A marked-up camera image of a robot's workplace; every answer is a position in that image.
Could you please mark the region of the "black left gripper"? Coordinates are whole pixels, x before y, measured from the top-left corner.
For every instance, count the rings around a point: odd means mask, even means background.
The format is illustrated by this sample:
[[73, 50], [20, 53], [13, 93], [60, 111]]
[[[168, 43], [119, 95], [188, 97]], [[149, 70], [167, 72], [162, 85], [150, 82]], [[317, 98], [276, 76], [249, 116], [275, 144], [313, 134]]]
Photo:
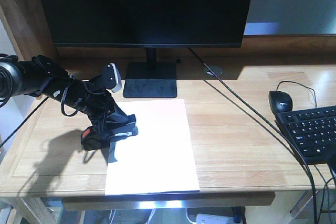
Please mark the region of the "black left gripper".
[[135, 115], [126, 115], [122, 110], [118, 110], [107, 90], [93, 93], [89, 91], [88, 82], [70, 78], [61, 80], [60, 86], [62, 114], [67, 117], [75, 116], [79, 112], [85, 114], [92, 124], [93, 137], [108, 140], [108, 129], [115, 130], [124, 126], [127, 130], [135, 128]]

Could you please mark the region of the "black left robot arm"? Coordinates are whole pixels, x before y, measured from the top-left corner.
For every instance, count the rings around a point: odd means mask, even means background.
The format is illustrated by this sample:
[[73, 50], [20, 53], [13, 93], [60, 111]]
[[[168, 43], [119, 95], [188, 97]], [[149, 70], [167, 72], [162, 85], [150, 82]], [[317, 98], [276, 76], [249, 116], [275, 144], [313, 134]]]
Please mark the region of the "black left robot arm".
[[45, 95], [61, 104], [64, 116], [81, 112], [89, 118], [103, 140], [118, 140], [138, 134], [135, 115], [126, 115], [112, 93], [122, 87], [119, 71], [109, 63], [88, 81], [76, 79], [50, 58], [38, 55], [29, 61], [1, 56], [1, 103], [17, 95]]

